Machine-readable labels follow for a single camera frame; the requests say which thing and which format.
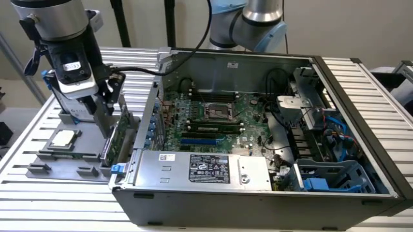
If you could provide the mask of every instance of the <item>blue cable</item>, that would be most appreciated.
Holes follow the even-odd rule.
[[[350,193],[358,193],[361,191],[361,185],[354,185],[350,188],[330,188],[330,192],[350,192]]]
[[[333,118],[332,116],[326,116],[325,119],[328,119],[328,120],[333,121],[334,123],[337,123],[338,125],[341,125],[342,132],[344,132],[344,135],[345,135],[346,131],[348,131],[346,125],[338,119]],[[344,145],[342,145],[342,152],[341,152],[338,162],[342,162],[344,158],[346,158],[346,149],[344,148]]]

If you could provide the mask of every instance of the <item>white wall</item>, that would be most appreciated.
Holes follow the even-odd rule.
[[[412,0],[285,0],[289,46],[293,54],[361,58],[369,68],[413,59]],[[123,0],[131,43],[137,47],[167,45],[163,0]],[[105,15],[97,34],[102,46],[121,46],[109,0],[83,0]],[[177,45],[194,47],[207,22],[205,0],[177,0]],[[0,31],[23,63],[32,43],[19,26],[10,0],[0,0]],[[277,52],[284,52],[284,45]],[[18,79],[0,55],[2,78]]]

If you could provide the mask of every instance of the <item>black cable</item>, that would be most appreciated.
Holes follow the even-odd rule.
[[[309,109],[306,110],[306,112],[304,113],[304,115],[301,116],[301,118],[296,121],[296,124],[300,123],[300,121],[304,119],[304,116],[309,113],[310,110],[317,109],[317,107],[308,107]]]
[[[246,107],[242,111],[240,111],[240,113],[236,114],[236,116],[234,116],[233,118],[236,118],[238,115],[241,115],[241,113],[242,113],[244,111],[246,111],[249,108],[250,108],[250,107]]]
[[[276,113],[274,111],[272,110],[272,105],[270,105],[270,113],[273,115],[273,117],[276,118],[277,122],[280,123],[280,125],[282,125],[282,127],[289,130],[290,128],[282,123],[282,121],[278,119],[278,117],[276,116]]]
[[[282,20],[285,22],[285,0],[282,0]],[[290,53],[289,52],[289,39],[286,37],[286,33],[285,33],[284,37],[285,37],[285,51],[286,51],[286,54],[289,54]]]
[[[270,139],[272,137],[273,137],[273,136],[268,137],[266,140],[265,140],[265,142],[264,142],[264,147],[265,147],[268,150],[270,150],[270,151],[278,151],[278,150],[282,150],[282,149],[285,149],[285,148],[288,148],[288,147],[292,147],[292,146],[289,145],[289,146],[284,146],[284,147],[276,148],[276,149],[268,148],[268,146],[266,146],[266,141],[269,141],[269,139]]]
[[[40,64],[40,58],[47,54],[47,49],[43,45],[36,45],[34,50],[34,56],[27,62],[27,65],[24,67],[24,76],[34,76],[38,72],[39,64]]]
[[[202,36],[202,39],[197,45],[197,47],[194,48],[194,50],[191,51],[190,55],[181,61],[181,63],[178,63],[178,65],[175,65],[175,67],[173,67],[169,71],[166,71],[165,73],[159,73],[159,72],[154,72],[151,70],[139,68],[139,67],[113,67],[113,72],[125,72],[125,71],[138,71],[138,72],[143,72],[143,73],[149,73],[157,76],[166,76],[170,75],[186,62],[187,60],[193,57],[193,55],[197,53],[197,51],[199,50],[199,47],[202,46],[206,38],[207,38],[207,33],[211,27],[211,21],[213,21],[213,6],[211,6],[211,0],[206,0],[207,1],[207,7],[209,7],[209,20],[207,20],[207,26],[206,26],[206,31],[205,31],[205,35]]]
[[[190,80],[191,83],[194,82],[193,78],[191,77],[183,77],[181,80],[179,80],[179,83],[178,83],[178,93],[181,93],[181,85],[183,83],[185,80]]]
[[[289,130],[289,127],[288,127],[288,126],[281,122],[281,120],[277,118],[274,112],[270,111],[270,113],[272,113],[273,117],[276,118],[277,122],[280,123],[280,125],[282,125],[282,127],[284,127],[286,130]]]
[[[269,77],[270,77],[270,75],[272,75],[272,73],[274,72],[274,71],[281,71],[284,74],[285,74],[285,80],[286,80],[286,88],[285,89],[288,89],[288,87],[289,87],[289,73],[286,72],[286,70],[284,70],[282,68],[273,68],[273,69],[270,69],[266,73],[265,73],[265,97],[268,97],[268,94],[269,94],[269,88],[268,88],[268,86],[269,86],[269,84],[268,84],[268,82],[269,82]]]

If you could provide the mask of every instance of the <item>gray plastic part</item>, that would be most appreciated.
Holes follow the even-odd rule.
[[[58,158],[51,153],[38,153],[40,160],[56,160]]]
[[[101,170],[102,174],[103,174],[107,178],[111,177],[111,174],[113,174],[113,173],[111,173],[111,168],[103,167],[103,164],[101,164],[99,170]]]
[[[30,166],[36,166],[42,164],[40,159]],[[48,161],[47,165],[51,167],[48,172],[31,172],[26,173],[28,178],[47,178],[47,179],[63,179],[63,180],[83,180],[83,181],[98,181],[98,182],[109,182],[110,178],[107,178],[101,172],[99,165],[101,163],[88,163],[82,159],[58,159],[56,161]],[[95,175],[84,175],[84,173],[79,173],[79,167],[94,167],[97,170]]]
[[[88,177],[88,176],[97,177],[99,175],[99,172],[98,172],[98,170],[94,166],[79,167],[76,172],[80,176],[86,176],[86,177]]]
[[[48,174],[51,171],[51,167],[46,163],[39,163],[39,164],[31,163],[27,167],[27,170],[31,173]]]
[[[48,144],[54,140],[56,132],[60,130],[80,131],[82,136],[74,142],[72,151],[54,149],[51,150]],[[44,149],[39,151],[35,162],[30,165],[34,169],[30,169],[26,176],[28,178],[48,178],[48,179],[66,179],[66,180],[86,180],[109,182],[110,170],[102,167],[99,155],[103,149],[106,139],[98,125],[90,122],[80,122],[76,125],[59,124],[54,136],[48,140]],[[40,171],[39,165],[50,167],[50,170]],[[84,170],[79,170],[79,167],[91,167],[93,171],[87,175]]]
[[[59,118],[66,125],[75,125],[72,115],[64,114],[63,111],[59,113]]]

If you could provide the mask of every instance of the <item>metal frame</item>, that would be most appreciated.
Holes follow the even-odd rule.
[[[122,49],[102,48],[106,62],[115,65],[137,65],[153,69],[157,61],[157,50],[150,49]],[[412,139],[413,131],[403,133],[399,136],[385,134],[380,124],[372,120],[393,122],[389,118],[399,118],[397,112],[375,111],[369,114],[365,104],[385,103],[379,92],[375,96],[362,96],[354,89],[358,86],[369,84],[371,81],[357,71],[358,66],[349,59],[324,58],[330,70],[333,71],[340,84],[353,101],[357,110],[372,128],[376,137],[383,140],[392,137],[396,141]],[[352,69],[360,76],[346,78],[338,71]],[[146,95],[149,86],[153,82],[153,76],[130,72],[127,75],[125,91],[129,108],[134,114],[142,116],[146,105]],[[36,157],[30,154],[31,151],[42,149],[44,142],[51,135],[60,120],[58,113],[60,111],[58,103],[51,97],[34,118],[34,121],[24,130],[15,145],[12,146],[6,158],[0,161],[0,231],[107,231],[107,232],[131,232],[131,231],[174,231],[178,228],[163,227],[137,227],[129,220],[119,204],[113,197],[106,184],[84,181],[59,181],[48,179],[28,179],[26,177],[26,165]],[[396,128],[385,131],[393,133],[401,131]],[[395,147],[385,145],[397,167],[403,171],[407,180],[413,185],[413,158],[409,152],[393,150]],[[195,229],[191,231],[225,231],[226,229]],[[413,209],[408,209],[393,217],[373,217],[361,222],[349,232],[407,232],[413,231]]]

